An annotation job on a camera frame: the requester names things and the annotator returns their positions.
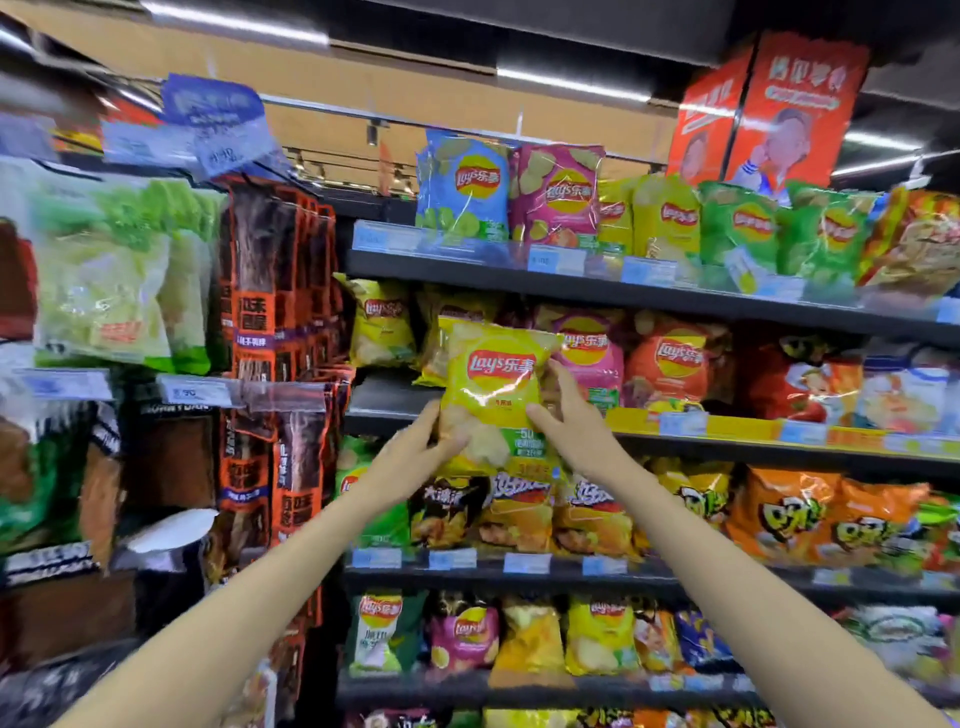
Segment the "cartoon character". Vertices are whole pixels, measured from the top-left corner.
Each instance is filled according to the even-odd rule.
[[[772,197],[783,206],[790,205],[783,183],[790,170],[810,153],[813,119],[799,109],[781,109],[762,144],[733,173],[731,182]]]

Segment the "lay's chip bag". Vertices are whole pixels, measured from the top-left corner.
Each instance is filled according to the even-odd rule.
[[[468,430],[464,450],[440,475],[500,472],[549,483],[560,476],[560,459],[535,431],[526,406],[540,403],[540,376],[562,345],[560,334],[494,324],[440,319],[448,357],[441,399],[440,434]]]
[[[407,288],[395,280],[349,279],[334,273],[356,300],[356,318],[350,337],[350,365],[398,367],[417,356],[410,329]]]
[[[733,499],[727,535],[755,559],[800,564],[811,534],[826,526],[839,482],[833,473],[750,468]]]

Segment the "price label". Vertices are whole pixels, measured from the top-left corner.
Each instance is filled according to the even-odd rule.
[[[704,437],[708,414],[703,410],[661,412],[660,434],[666,437]]]
[[[550,573],[548,553],[508,553],[503,557],[504,573]]]
[[[828,427],[825,423],[805,423],[784,420],[780,428],[780,441],[795,445],[823,447],[827,444]]]
[[[430,570],[451,571],[454,569],[476,569],[476,548],[454,548],[450,551],[430,551]]]

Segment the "yellow chip bag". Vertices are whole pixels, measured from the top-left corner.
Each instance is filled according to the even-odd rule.
[[[446,333],[447,382],[440,405],[440,435],[469,432],[464,450],[443,475],[504,472],[548,483],[560,476],[560,459],[527,418],[540,403],[540,375],[564,342],[562,334],[440,318]]]
[[[357,302],[350,365],[398,367],[413,363],[417,347],[410,329],[406,286],[395,280],[349,279],[342,273],[333,277]]]
[[[420,376],[414,384],[446,386],[446,334],[440,329],[439,317],[489,324],[502,299],[498,293],[447,291],[442,286],[426,283],[417,294],[417,304],[429,328],[420,355]]]
[[[639,667],[634,610],[626,601],[574,597],[567,620],[565,661],[571,675],[614,675]]]

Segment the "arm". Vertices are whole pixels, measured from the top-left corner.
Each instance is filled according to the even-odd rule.
[[[56,728],[208,728],[363,525],[463,449],[458,438],[427,448],[439,409],[428,404],[349,492],[140,647]]]
[[[538,405],[528,407],[530,419],[647,532],[779,720],[790,728],[947,726],[873,652],[662,488],[619,446],[573,377],[551,367],[564,421]]]

